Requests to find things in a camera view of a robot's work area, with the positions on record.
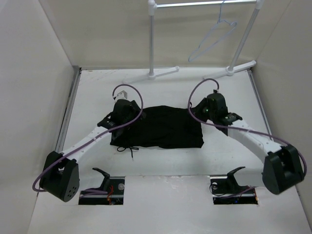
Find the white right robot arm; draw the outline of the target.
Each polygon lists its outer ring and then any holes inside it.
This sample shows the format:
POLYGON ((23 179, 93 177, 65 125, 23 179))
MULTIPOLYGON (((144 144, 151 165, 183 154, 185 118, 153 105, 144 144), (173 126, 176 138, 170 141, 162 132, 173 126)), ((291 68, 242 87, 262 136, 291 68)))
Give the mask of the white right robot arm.
POLYGON ((202 123, 213 124, 226 136, 238 141, 263 163, 261 186, 278 195, 302 182, 306 165, 298 150, 289 143, 281 145, 272 136, 251 128, 238 114, 230 113, 225 98, 215 91, 192 109, 202 123))

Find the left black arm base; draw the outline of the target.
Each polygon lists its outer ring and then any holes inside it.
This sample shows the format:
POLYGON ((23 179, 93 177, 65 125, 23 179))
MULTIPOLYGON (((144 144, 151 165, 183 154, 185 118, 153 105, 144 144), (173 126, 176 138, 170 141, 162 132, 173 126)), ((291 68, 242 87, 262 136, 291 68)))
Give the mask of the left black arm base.
POLYGON ((125 177, 110 176, 99 168, 92 170, 92 175, 82 181, 78 205, 123 205, 125 177))

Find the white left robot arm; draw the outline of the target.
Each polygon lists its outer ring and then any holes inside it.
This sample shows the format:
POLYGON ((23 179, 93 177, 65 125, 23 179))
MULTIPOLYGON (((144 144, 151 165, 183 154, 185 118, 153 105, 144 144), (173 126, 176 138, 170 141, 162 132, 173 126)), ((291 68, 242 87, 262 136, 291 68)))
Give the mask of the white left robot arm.
POLYGON ((71 200, 80 186, 79 163, 87 152, 114 134, 117 136, 142 118, 144 103, 119 99, 113 110, 105 116, 85 138, 63 152, 48 154, 42 173, 36 179, 41 192, 48 192, 63 202, 71 200))

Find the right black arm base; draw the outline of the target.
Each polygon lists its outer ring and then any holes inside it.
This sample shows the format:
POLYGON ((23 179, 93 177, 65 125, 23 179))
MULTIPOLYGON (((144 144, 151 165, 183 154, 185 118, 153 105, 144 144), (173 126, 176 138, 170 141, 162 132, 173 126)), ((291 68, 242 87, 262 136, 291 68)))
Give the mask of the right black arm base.
POLYGON ((237 167, 227 174, 211 175, 209 190, 213 195, 214 205, 257 205, 255 186, 238 184, 235 173, 245 169, 244 166, 237 167))

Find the left aluminium table rail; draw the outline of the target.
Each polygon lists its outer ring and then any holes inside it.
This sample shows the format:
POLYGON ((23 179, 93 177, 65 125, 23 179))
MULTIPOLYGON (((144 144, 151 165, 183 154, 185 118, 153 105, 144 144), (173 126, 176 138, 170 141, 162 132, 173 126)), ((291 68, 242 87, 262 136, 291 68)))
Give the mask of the left aluminium table rail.
POLYGON ((63 149, 69 121, 70 121, 71 114, 72 114, 73 105, 74 105, 77 90, 78 90, 78 84, 80 81, 81 67, 73 66, 73 69, 74 69, 73 80, 72 80, 72 84, 69 90, 69 95, 68 95, 68 99, 66 102, 61 127, 60 127, 58 138, 56 141, 56 146, 54 148, 56 152, 60 152, 63 149))

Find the black trousers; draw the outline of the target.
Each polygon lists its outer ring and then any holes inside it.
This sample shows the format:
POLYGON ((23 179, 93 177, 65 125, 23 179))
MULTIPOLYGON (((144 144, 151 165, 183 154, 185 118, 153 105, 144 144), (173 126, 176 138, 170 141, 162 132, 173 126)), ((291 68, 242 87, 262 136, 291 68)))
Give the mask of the black trousers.
POLYGON ((120 136, 113 136, 110 144, 118 151, 138 147, 162 149, 201 148, 204 144, 202 127, 187 109, 170 106, 148 107, 145 118, 123 128, 120 136))

